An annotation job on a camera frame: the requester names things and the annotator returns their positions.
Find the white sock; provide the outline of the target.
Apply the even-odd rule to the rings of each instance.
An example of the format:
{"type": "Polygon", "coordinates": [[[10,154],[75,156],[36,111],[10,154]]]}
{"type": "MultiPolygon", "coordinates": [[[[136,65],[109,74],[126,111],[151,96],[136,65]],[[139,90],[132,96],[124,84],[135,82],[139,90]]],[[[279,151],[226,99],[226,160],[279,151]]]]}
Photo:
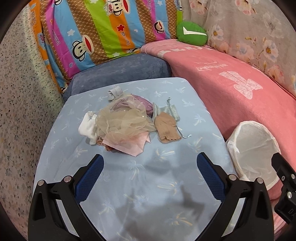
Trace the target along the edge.
{"type": "Polygon", "coordinates": [[[96,117],[95,112],[88,111],[78,128],[79,134],[89,138],[89,144],[92,146],[96,145],[98,140],[96,117]]]}

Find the pink cloth piece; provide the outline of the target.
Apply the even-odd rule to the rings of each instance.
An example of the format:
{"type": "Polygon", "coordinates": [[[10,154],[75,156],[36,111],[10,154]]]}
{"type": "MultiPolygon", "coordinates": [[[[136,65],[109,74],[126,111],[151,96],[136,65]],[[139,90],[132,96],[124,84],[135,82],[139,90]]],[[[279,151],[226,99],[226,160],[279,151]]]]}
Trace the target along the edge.
{"type": "Polygon", "coordinates": [[[110,138],[105,137],[102,144],[122,153],[136,157],[144,151],[146,142],[151,142],[149,132],[143,132],[132,138],[128,138],[127,140],[122,140],[117,143],[115,141],[111,141],[110,138]]]}

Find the tan knit sock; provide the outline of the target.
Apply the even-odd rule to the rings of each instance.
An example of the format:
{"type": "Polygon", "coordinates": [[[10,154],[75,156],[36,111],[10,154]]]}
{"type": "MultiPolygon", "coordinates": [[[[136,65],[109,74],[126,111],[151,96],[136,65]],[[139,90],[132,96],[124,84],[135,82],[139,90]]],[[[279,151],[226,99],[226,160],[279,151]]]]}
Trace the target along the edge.
{"type": "Polygon", "coordinates": [[[169,114],[161,112],[154,121],[159,140],[166,144],[181,139],[177,131],[176,120],[169,114]]]}

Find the beige tulle mesh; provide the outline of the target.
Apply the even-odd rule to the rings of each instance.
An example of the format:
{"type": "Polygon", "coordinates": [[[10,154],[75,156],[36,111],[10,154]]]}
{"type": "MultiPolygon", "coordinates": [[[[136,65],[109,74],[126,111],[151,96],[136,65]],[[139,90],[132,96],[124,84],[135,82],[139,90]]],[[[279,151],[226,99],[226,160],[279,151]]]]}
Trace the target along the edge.
{"type": "Polygon", "coordinates": [[[95,122],[99,137],[107,137],[117,143],[143,132],[156,131],[151,118],[147,116],[145,110],[111,110],[111,105],[115,101],[112,101],[98,112],[95,122]]]}

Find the grey drawstring pouch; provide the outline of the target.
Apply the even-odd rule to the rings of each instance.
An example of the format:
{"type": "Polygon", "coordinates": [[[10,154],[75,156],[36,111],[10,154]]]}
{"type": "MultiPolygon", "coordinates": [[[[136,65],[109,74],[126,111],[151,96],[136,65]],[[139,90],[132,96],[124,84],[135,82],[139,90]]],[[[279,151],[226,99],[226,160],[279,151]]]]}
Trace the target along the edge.
{"type": "MultiPolygon", "coordinates": [[[[155,118],[161,113],[161,112],[165,112],[169,115],[171,115],[175,120],[176,120],[176,123],[180,120],[180,116],[177,112],[177,109],[174,105],[172,105],[170,103],[170,100],[171,98],[169,97],[166,101],[166,106],[164,107],[158,107],[156,103],[153,103],[153,107],[154,107],[154,112],[152,114],[152,122],[154,124],[154,121],[155,121],[155,118]]],[[[178,131],[178,134],[180,134],[181,138],[189,138],[191,137],[192,135],[188,135],[188,136],[185,136],[181,133],[181,131],[179,130],[178,126],[177,126],[177,131],[178,131]]]]}

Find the mauve fabric bag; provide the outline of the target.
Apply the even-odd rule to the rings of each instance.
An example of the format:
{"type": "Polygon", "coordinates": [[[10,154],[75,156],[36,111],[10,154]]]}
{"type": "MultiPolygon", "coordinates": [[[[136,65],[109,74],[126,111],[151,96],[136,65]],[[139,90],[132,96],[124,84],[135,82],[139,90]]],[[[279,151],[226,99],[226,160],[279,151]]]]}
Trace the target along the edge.
{"type": "Polygon", "coordinates": [[[138,109],[138,110],[145,110],[147,116],[152,117],[152,114],[154,112],[154,107],[152,103],[150,103],[145,98],[128,94],[124,95],[123,97],[120,97],[117,99],[112,105],[111,110],[127,110],[127,109],[138,109]]]}

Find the white lined trash bin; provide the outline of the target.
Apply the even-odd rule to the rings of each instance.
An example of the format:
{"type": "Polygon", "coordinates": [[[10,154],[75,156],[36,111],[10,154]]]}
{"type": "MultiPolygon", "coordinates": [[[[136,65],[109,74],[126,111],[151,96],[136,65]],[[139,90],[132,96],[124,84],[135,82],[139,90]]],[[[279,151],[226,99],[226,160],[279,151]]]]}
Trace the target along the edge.
{"type": "Polygon", "coordinates": [[[271,159],[280,153],[278,142],[264,125],[243,121],[226,141],[226,146],[240,180],[262,178],[267,190],[279,181],[271,159]]]}

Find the pink towel blanket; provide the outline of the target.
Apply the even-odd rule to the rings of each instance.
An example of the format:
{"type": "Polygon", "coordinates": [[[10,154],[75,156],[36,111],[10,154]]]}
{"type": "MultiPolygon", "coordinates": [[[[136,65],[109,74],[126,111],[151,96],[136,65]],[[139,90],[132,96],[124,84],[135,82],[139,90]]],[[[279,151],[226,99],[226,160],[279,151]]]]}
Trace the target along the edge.
{"type": "MultiPolygon", "coordinates": [[[[281,154],[295,166],[295,98],[263,72],[210,47],[177,40],[151,42],[140,50],[167,61],[175,77],[194,87],[226,140],[241,122],[256,121],[267,127],[281,154]]],[[[279,179],[268,190],[272,205],[281,188],[279,179]]]]}

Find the speckled beige bedsheet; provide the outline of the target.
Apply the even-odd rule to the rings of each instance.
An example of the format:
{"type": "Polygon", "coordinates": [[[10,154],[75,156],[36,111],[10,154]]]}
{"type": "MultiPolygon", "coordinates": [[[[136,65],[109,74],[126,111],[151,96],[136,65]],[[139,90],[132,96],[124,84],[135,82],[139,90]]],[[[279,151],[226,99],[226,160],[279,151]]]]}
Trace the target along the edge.
{"type": "Polygon", "coordinates": [[[25,6],[1,42],[1,205],[21,237],[37,164],[63,100],[53,82],[25,6]]]}

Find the rolled grey cloth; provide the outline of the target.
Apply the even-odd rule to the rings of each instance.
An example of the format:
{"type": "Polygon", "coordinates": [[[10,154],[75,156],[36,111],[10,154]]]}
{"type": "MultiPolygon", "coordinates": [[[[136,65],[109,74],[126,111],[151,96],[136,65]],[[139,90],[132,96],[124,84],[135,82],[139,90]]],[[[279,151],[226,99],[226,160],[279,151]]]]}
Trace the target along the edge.
{"type": "Polygon", "coordinates": [[[123,95],[123,90],[120,86],[115,86],[112,89],[110,89],[107,93],[107,99],[109,102],[112,102],[118,98],[120,98],[123,95]]]}

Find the dark blue velvet cushion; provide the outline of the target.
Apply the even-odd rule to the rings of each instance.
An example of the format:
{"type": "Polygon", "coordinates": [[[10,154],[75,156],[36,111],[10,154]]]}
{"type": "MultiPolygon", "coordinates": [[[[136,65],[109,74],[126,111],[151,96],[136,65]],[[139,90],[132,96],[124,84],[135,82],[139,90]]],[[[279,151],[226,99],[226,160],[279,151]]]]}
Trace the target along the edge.
{"type": "Polygon", "coordinates": [[[171,76],[171,67],[165,60],[145,53],[132,54],[77,73],[63,99],[109,85],[171,76]]]}

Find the grey floral quilt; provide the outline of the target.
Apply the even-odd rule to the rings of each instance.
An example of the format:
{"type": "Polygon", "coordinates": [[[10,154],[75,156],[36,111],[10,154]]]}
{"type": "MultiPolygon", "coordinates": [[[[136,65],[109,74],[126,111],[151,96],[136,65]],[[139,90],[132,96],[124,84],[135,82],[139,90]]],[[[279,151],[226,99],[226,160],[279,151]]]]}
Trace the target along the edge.
{"type": "Polygon", "coordinates": [[[272,1],[182,1],[208,46],[246,62],[295,95],[295,30],[272,1]]]}

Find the colourful striped monkey pillow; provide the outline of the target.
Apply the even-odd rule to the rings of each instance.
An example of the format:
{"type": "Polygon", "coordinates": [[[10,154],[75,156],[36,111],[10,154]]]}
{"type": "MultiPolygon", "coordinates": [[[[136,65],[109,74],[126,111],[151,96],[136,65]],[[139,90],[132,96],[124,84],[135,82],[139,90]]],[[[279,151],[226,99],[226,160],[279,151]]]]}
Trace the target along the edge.
{"type": "Polygon", "coordinates": [[[77,73],[176,37],[180,1],[30,1],[33,30],[60,93],[77,73]]]}

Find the green plush cushion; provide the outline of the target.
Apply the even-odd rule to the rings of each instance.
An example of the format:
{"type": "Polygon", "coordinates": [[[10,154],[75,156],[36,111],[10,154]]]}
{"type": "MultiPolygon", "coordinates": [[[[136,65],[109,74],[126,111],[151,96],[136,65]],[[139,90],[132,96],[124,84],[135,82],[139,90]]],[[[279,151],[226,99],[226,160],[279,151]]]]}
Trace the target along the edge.
{"type": "Polygon", "coordinates": [[[203,46],[207,43],[207,32],[197,25],[189,21],[182,21],[176,27],[177,40],[190,45],[203,46]]]}

